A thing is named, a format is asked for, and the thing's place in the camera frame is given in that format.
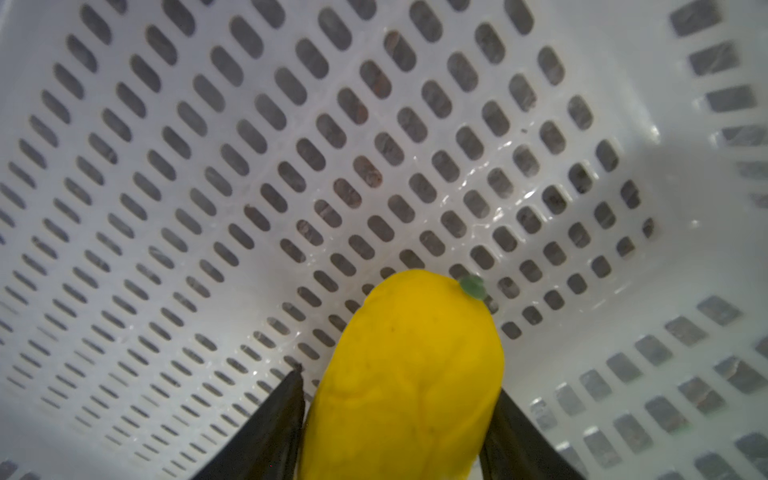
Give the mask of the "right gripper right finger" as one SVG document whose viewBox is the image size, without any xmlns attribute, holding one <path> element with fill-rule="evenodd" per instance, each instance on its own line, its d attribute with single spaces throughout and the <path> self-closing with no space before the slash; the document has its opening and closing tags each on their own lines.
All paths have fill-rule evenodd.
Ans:
<svg viewBox="0 0 768 480">
<path fill-rule="evenodd" d="M 584 479 L 502 389 L 479 454 L 489 479 Z"/>
</svg>

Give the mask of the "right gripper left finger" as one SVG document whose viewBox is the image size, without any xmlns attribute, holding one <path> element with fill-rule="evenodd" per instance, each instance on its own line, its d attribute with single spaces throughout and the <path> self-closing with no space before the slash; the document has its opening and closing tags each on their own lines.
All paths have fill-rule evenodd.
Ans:
<svg viewBox="0 0 768 480">
<path fill-rule="evenodd" d="M 292 479 L 305 416 L 304 382 L 292 370 L 196 479 Z"/>
</svg>

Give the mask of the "yellow toy banana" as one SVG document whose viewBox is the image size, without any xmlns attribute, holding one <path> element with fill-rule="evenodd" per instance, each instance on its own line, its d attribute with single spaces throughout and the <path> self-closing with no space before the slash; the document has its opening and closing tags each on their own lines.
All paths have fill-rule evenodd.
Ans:
<svg viewBox="0 0 768 480">
<path fill-rule="evenodd" d="M 300 479 L 465 479 L 505 373 L 492 315 L 423 269 L 377 285 L 343 331 L 305 423 Z"/>
</svg>

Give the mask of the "white plastic perforated basket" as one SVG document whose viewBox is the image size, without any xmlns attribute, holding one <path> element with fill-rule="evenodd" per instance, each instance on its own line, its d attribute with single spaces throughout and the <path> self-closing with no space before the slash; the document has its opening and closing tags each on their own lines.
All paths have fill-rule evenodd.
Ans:
<svg viewBox="0 0 768 480">
<path fill-rule="evenodd" d="M 2 3 L 3 478 L 192 478 L 409 268 L 585 478 L 765 478 L 766 3 Z"/>
</svg>

